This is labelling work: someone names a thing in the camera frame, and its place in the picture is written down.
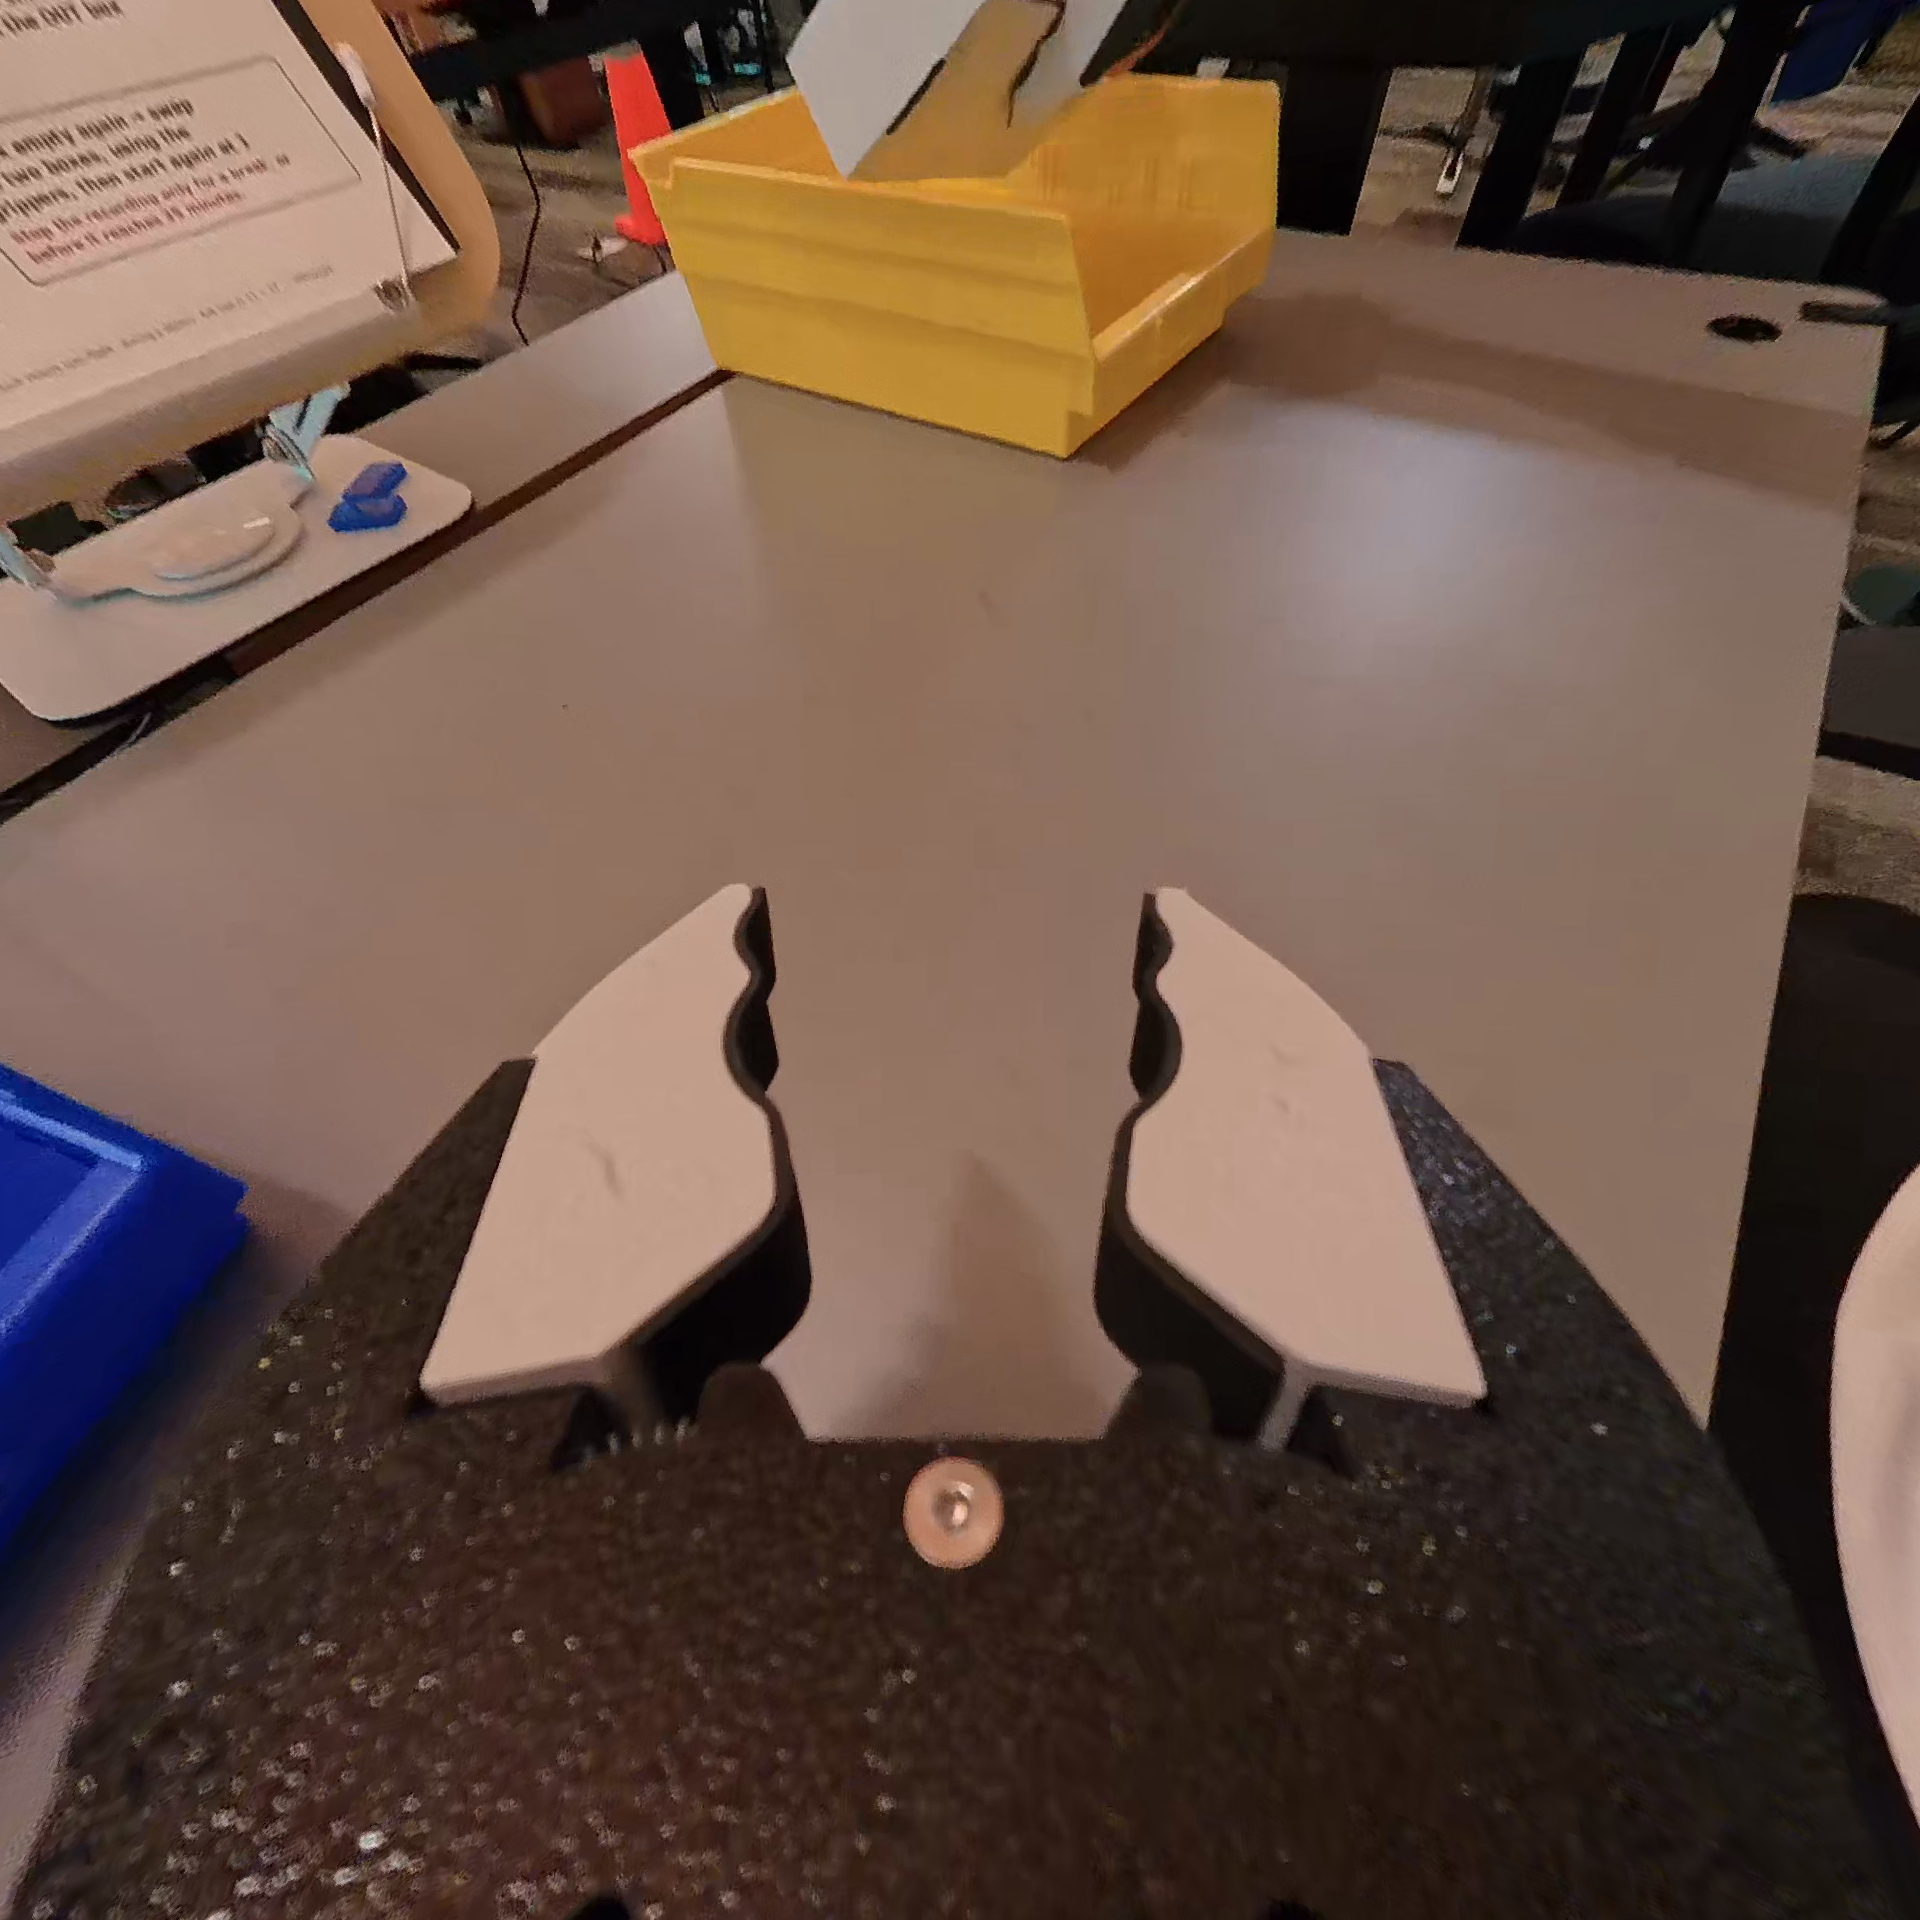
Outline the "yellow plastic bin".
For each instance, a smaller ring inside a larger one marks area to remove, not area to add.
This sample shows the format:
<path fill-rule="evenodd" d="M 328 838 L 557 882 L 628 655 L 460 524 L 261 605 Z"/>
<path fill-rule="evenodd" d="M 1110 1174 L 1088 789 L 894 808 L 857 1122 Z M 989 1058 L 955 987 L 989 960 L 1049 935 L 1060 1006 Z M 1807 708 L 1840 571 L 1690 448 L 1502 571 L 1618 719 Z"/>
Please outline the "yellow plastic bin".
<path fill-rule="evenodd" d="M 1064 462 L 1260 288 L 1281 110 L 1124 76 L 1005 178 L 851 183 L 780 91 L 637 168 L 722 372 Z"/>

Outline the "tan board with instruction sheet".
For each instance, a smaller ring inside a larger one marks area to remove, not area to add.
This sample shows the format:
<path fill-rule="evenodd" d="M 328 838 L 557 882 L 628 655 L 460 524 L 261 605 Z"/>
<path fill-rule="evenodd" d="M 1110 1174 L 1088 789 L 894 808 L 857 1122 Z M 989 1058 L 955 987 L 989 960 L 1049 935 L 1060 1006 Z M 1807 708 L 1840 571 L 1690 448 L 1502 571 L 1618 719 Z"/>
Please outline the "tan board with instruction sheet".
<path fill-rule="evenodd" d="M 3 2 L 3 515 L 460 334 L 495 270 L 372 2 Z"/>

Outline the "blue plastic bin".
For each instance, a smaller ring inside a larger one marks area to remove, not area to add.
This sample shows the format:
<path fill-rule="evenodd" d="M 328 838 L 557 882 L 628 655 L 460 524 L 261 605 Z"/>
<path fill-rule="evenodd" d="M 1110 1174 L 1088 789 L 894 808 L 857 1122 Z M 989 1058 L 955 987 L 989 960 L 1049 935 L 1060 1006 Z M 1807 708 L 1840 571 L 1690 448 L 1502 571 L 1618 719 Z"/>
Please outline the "blue plastic bin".
<path fill-rule="evenodd" d="M 237 1255 L 246 1196 L 3 1068 L 3 1549 Z"/>

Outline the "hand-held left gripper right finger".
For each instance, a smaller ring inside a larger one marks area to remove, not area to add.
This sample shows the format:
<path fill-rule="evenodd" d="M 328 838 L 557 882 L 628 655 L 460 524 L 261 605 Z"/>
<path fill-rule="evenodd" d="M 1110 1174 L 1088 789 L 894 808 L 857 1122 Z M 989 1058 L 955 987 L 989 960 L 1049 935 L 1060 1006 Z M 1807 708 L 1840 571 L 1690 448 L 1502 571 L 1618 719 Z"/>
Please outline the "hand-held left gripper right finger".
<path fill-rule="evenodd" d="M 1211 1433 L 1287 1448 L 1315 1392 L 1467 1410 L 1487 1375 L 1355 1030 L 1182 888 L 1144 894 L 1094 1263 L 1102 1337 Z"/>

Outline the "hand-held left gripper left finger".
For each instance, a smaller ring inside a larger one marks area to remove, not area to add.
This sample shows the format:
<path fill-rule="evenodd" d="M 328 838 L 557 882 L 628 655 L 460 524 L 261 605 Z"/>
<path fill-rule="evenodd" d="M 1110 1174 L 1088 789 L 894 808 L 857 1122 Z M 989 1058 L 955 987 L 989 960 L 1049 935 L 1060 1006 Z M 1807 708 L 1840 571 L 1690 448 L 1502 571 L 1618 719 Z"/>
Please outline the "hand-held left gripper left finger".
<path fill-rule="evenodd" d="M 812 1293 L 773 1104 L 766 892 L 729 882 L 534 1045 L 419 1371 L 433 1410 L 586 1393 L 629 1433 L 693 1427 Z"/>

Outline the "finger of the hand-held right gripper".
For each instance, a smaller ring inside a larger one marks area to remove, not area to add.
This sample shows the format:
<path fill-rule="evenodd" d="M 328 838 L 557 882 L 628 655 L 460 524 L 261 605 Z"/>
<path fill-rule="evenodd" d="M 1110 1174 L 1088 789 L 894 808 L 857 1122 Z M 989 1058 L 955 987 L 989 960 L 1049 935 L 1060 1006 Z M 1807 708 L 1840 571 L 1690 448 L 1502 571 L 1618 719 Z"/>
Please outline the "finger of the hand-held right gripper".
<path fill-rule="evenodd" d="M 786 65 L 839 178 L 986 169 L 983 13 L 986 2 L 812 2 Z"/>
<path fill-rule="evenodd" d="M 1037 126 L 1149 36 L 1146 2 L 1058 2 L 1010 91 L 1010 126 Z"/>

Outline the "white board stand base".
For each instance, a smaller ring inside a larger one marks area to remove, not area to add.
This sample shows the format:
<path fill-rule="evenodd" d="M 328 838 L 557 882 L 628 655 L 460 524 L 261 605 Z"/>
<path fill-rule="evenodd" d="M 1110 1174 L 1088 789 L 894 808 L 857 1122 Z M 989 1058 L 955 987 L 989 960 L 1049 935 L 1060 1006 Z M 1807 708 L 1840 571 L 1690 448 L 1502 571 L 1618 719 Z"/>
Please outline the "white board stand base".
<path fill-rule="evenodd" d="M 406 514 L 336 530 L 343 494 L 370 468 L 398 464 Z M 321 438 L 311 486 L 258 462 L 203 494 L 89 540 L 53 563 L 81 597 L 3 581 L 3 689 L 41 722 L 121 708 L 182 670 L 361 581 L 453 530 L 473 494 L 457 478 L 361 438 Z"/>

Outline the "person's white shirt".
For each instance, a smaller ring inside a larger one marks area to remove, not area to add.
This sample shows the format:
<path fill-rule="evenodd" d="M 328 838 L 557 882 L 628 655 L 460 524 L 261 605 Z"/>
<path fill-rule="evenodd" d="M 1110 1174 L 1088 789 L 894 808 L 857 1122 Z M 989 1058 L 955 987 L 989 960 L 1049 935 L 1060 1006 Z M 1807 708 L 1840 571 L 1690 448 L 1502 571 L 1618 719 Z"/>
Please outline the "person's white shirt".
<path fill-rule="evenodd" d="M 1883 1206 L 1840 1290 L 1828 1443 L 1851 1636 L 1918 1810 L 1918 1174 Z"/>

